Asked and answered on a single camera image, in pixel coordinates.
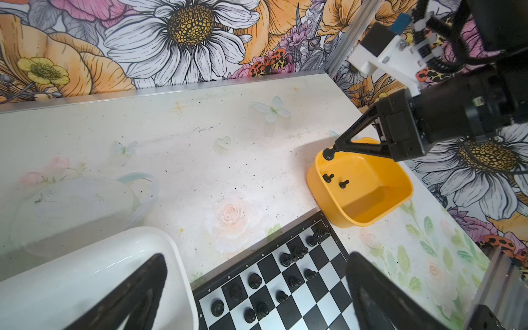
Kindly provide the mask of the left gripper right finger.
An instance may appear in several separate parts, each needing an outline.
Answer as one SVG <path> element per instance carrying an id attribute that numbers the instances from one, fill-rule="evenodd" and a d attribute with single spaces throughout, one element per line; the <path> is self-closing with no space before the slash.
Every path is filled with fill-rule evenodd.
<path id="1" fill-rule="evenodd" d="M 349 255 L 346 280 L 361 329 L 445 329 L 358 252 Z"/>

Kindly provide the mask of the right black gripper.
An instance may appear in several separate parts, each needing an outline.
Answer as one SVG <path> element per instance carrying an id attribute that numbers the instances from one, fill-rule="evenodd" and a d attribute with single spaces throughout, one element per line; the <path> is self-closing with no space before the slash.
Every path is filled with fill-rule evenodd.
<path id="1" fill-rule="evenodd" d="M 412 97 L 400 90 L 378 101 L 323 151 L 331 161 L 338 152 L 358 153 L 396 162 L 426 155 L 447 140 L 483 142 L 502 128 L 527 122 L 527 64 L 482 67 L 453 77 Z M 375 120 L 381 144 L 352 138 Z"/>

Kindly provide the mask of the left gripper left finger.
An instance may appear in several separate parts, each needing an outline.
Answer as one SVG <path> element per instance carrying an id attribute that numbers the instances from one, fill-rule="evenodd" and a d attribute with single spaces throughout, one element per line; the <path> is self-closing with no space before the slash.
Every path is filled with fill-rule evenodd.
<path id="1" fill-rule="evenodd" d="M 168 270 L 154 254 L 67 329 L 152 329 Z"/>

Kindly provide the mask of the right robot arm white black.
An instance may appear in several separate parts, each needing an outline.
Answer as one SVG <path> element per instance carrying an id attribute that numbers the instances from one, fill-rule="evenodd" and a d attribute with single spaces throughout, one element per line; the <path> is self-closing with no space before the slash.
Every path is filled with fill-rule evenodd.
<path id="1" fill-rule="evenodd" d="M 411 16 L 376 23 L 349 62 L 382 70 L 403 89 L 374 103 L 323 151 L 396 162 L 426 155 L 440 142 L 483 142 L 527 122 L 527 2 L 462 1 L 451 26 L 418 1 Z"/>

